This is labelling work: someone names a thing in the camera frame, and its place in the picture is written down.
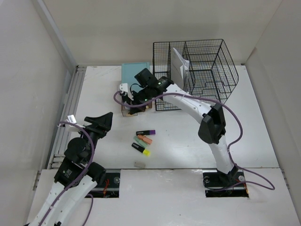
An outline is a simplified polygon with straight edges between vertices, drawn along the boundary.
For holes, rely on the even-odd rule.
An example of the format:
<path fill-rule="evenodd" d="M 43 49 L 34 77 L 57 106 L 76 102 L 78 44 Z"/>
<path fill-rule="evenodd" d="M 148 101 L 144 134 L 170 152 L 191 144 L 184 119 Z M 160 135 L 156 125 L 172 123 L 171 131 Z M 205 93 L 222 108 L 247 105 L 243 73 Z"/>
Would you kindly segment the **green highlighter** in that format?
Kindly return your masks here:
<path fill-rule="evenodd" d="M 145 149 L 148 147 L 148 144 L 145 143 L 143 140 L 139 139 L 138 136 L 135 136 L 135 137 L 134 137 L 134 141 L 135 141 L 138 145 L 142 146 L 142 147 L 145 148 Z"/>

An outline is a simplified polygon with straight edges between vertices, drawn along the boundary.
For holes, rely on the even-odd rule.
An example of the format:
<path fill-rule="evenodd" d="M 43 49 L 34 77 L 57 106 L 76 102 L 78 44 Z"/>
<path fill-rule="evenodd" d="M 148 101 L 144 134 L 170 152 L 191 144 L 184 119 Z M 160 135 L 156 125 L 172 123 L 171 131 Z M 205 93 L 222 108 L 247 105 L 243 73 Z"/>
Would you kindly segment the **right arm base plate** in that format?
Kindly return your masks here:
<path fill-rule="evenodd" d="M 216 171 L 203 172 L 203 186 L 205 187 L 206 198 L 232 198 L 232 197 L 249 197 L 249 192 L 245 183 L 236 185 L 245 180 L 242 171 L 234 176 L 231 182 L 222 182 Z"/>

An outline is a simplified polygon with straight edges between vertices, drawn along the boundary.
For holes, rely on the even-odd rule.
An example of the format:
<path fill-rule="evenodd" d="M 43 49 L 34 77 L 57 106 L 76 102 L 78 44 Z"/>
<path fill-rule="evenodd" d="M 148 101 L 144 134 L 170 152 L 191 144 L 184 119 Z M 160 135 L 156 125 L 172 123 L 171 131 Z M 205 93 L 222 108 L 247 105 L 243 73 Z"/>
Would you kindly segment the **grey eraser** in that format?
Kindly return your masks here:
<path fill-rule="evenodd" d="M 134 167 L 140 168 L 140 169 L 145 169 L 146 168 L 146 164 L 143 163 L 143 162 L 136 161 L 136 162 L 134 162 Z"/>

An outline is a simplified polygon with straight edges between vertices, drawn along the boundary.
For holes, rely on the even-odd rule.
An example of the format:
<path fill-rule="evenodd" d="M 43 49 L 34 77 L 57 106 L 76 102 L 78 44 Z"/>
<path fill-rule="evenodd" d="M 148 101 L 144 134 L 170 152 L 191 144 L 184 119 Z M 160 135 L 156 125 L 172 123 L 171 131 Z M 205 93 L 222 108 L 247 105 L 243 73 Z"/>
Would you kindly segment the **orange highlighter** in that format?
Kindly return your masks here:
<path fill-rule="evenodd" d="M 152 140 L 151 140 L 150 138 L 146 137 L 146 136 L 143 136 L 143 135 L 138 134 L 137 137 L 138 137 L 141 141 L 147 143 L 148 145 L 151 145 L 151 144 L 152 144 Z"/>

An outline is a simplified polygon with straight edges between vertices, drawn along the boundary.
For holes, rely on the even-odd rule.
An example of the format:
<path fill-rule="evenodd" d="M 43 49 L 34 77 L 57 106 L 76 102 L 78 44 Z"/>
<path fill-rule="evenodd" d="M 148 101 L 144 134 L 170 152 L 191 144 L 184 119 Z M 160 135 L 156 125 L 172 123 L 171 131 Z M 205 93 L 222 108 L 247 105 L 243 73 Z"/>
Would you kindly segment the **teal mini drawer chest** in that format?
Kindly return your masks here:
<path fill-rule="evenodd" d="M 122 64 L 121 67 L 121 81 L 122 83 L 127 83 L 128 88 L 130 88 L 131 85 L 138 84 L 138 81 L 135 79 L 135 76 L 142 71 L 144 68 L 147 68 L 150 70 L 150 63 L 149 62 L 139 62 L 139 63 L 126 63 Z M 139 92 L 142 88 L 139 87 L 138 85 L 133 85 L 132 86 L 132 91 Z M 146 109 L 151 109 L 152 108 L 152 103 L 147 105 Z M 121 112 L 124 117 L 126 116 L 137 116 L 138 113 L 134 115 L 129 114 L 129 108 L 121 106 Z"/>

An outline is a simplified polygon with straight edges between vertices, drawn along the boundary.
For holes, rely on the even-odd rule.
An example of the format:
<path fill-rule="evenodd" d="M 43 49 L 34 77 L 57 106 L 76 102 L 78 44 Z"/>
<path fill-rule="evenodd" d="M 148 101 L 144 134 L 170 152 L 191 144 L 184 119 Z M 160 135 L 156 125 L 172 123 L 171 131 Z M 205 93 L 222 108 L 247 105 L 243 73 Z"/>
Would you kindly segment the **aluminium rail frame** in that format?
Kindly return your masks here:
<path fill-rule="evenodd" d="M 79 103 L 79 97 L 85 78 L 86 67 L 76 66 L 72 75 L 68 92 L 63 96 L 63 110 L 59 114 L 59 120 L 64 121 L 68 115 L 75 115 Z M 69 142 L 71 133 L 64 127 L 56 127 L 54 141 L 52 142 L 45 168 L 57 169 L 63 161 L 64 151 Z"/>

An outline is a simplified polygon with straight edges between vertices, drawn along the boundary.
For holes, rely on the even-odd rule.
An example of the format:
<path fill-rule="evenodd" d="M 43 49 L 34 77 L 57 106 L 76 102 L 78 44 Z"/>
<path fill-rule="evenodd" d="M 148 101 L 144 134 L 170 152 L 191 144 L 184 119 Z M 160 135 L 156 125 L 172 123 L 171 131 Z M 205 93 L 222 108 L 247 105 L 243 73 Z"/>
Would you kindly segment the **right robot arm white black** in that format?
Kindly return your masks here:
<path fill-rule="evenodd" d="M 193 117 L 199 124 L 198 136 L 207 143 L 216 161 L 219 186 L 229 186 L 235 180 L 238 169 L 230 160 L 225 139 L 226 122 L 221 104 L 213 106 L 195 99 L 182 90 L 171 79 L 157 79 L 144 68 L 135 79 L 142 87 L 133 93 L 133 105 L 145 103 L 159 97 Z"/>

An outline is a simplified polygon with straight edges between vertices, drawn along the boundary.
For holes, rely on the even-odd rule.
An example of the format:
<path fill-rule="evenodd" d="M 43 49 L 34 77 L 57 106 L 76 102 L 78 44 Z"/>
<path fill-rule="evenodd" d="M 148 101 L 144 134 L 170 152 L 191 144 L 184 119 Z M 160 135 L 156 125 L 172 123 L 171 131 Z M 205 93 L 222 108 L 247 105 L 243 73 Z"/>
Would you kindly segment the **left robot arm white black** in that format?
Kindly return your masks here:
<path fill-rule="evenodd" d="M 106 169 L 93 161 L 99 139 L 111 130 L 113 113 L 86 117 L 87 125 L 79 125 L 73 115 L 58 123 L 76 131 L 79 137 L 69 141 L 64 159 L 58 168 L 51 190 L 31 226 L 65 226 L 77 206 L 95 187 L 105 182 Z"/>

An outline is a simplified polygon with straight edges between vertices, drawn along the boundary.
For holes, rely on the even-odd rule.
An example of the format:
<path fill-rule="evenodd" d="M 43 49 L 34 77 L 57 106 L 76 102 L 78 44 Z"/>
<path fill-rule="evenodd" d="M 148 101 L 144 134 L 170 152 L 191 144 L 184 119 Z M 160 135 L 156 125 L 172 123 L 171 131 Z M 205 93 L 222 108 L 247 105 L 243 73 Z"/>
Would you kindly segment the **purple highlighter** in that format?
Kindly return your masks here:
<path fill-rule="evenodd" d="M 142 136 L 152 136 L 155 135 L 156 131 L 154 129 L 151 130 L 141 130 L 141 131 L 137 131 L 136 135 L 142 135 Z"/>

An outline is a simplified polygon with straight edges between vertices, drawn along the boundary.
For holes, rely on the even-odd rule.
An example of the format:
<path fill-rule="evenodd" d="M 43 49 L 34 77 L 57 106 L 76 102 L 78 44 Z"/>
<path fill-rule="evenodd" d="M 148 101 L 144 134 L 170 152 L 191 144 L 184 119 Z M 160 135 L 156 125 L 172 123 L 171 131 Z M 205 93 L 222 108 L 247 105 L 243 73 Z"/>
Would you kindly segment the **yellow highlighter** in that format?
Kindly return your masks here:
<path fill-rule="evenodd" d="M 144 154 L 145 156 L 150 156 L 150 154 L 151 154 L 149 150 L 147 150 L 146 148 L 138 145 L 137 143 L 132 143 L 131 146 L 135 150 L 137 150 L 137 151 L 141 152 L 142 154 Z"/>

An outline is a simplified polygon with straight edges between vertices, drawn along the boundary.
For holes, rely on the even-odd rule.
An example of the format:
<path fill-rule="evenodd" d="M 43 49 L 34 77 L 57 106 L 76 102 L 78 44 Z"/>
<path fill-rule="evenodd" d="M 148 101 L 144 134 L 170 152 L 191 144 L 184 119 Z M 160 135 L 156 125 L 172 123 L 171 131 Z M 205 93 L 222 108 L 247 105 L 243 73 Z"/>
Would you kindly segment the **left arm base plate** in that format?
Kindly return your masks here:
<path fill-rule="evenodd" d="M 101 184 L 93 188 L 89 194 L 94 198 L 119 198 L 120 170 L 109 170 Z"/>

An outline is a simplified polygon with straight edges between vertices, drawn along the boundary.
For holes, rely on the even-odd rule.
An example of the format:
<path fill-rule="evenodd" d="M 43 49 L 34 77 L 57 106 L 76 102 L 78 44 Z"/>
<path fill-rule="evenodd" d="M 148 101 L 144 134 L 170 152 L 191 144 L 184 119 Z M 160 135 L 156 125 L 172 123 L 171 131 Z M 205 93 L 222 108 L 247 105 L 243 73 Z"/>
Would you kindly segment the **white spiral notebook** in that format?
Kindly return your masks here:
<path fill-rule="evenodd" d="M 171 49 L 171 80 L 187 91 L 190 61 L 184 59 L 177 49 Z"/>

